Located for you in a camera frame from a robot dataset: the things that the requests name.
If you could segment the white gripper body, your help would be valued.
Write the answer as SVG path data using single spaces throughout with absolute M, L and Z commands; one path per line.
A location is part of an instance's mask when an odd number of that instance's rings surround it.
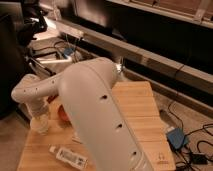
M 49 112 L 47 102 L 43 98 L 33 100 L 29 103 L 29 111 L 33 117 L 38 117 Z

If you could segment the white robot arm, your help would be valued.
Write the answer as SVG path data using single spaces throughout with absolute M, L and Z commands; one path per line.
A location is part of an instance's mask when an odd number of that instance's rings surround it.
M 96 171 L 154 171 L 112 95 L 116 80 L 116 64 L 99 57 L 36 83 L 20 81 L 11 96 L 26 103 L 57 94 Z

